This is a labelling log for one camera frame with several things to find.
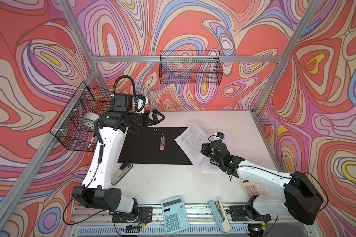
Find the stapler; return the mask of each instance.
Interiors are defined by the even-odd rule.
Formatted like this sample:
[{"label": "stapler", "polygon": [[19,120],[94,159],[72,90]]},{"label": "stapler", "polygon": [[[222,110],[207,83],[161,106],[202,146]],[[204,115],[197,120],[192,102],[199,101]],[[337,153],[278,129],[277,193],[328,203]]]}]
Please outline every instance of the stapler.
[{"label": "stapler", "polygon": [[209,207],[211,208],[212,214],[218,224],[220,230],[224,233],[228,233],[231,231],[231,225],[229,224],[227,214],[224,210],[222,201],[218,198],[218,201],[210,201]]}]

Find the white table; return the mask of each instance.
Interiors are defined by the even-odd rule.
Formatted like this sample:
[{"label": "white table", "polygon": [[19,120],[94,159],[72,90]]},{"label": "white table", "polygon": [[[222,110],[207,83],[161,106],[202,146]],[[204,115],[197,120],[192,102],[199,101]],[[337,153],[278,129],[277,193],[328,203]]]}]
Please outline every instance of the white table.
[{"label": "white table", "polygon": [[[254,164],[275,169],[269,152],[250,111],[175,111],[162,112],[166,119],[158,127],[188,127],[194,120],[207,134],[222,132],[230,142],[230,153]],[[116,169],[121,164],[115,163]],[[192,165],[134,164],[114,186],[123,195],[136,198],[140,205],[160,204],[174,196],[185,203],[208,203],[220,197],[222,202],[246,202],[240,179],[232,182],[226,174],[204,174]],[[268,189],[269,195],[275,194]]]}]

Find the blue calculator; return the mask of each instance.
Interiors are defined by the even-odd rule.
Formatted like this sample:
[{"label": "blue calculator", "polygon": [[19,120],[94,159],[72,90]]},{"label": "blue calculator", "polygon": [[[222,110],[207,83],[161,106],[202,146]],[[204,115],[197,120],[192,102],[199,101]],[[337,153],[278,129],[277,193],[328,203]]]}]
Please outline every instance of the blue calculator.
[{"label": "blue calculator", "polygon": [[189,227],[183,197],[174,197],[161,203],[167,234],[175,233]]}]

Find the wire basket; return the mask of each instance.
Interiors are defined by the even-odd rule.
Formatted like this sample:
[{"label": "wire basket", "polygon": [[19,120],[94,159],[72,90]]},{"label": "wire basket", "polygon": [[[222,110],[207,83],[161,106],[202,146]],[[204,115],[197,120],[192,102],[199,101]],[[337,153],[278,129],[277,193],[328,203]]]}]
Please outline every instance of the wire basket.
[{"label": "wire basket", "polygon": [[223,68],[220,51],[160,51],[159,81],[161,84],[219,85]]},{"label": "wire basket", "polygon": [[67,150],[94,151],[98,139],[95,122],[84,115],[92,112],[101,115],[110,107],[111,92],[102,87],[86,86],[61,127],[53,134]]}]

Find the paper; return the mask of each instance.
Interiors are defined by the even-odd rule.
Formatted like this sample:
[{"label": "paper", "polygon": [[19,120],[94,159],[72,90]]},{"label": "paper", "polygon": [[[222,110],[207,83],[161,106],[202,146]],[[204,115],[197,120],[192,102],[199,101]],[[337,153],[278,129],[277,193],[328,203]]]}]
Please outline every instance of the paper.
[{"label": "paper", "polygon": [[202,144],[206,143],[208,135],[200,129],[195,121],[192,121],[190,126],[180,135],[175,141],[180,148],[185,152],[186,156],[190,159],[191,163],[198,167],[200,162],[205,157],[200,150]]},{"label": "paper", "polygon": [[[231,149],[231,145],[227,138],[223,139],[223,143],[227,145],[228,151]],[[213,165],[209,162],[210,158],[205,157],[201,162],[202,173],[206,174],[226,174],[219,167]]]}]

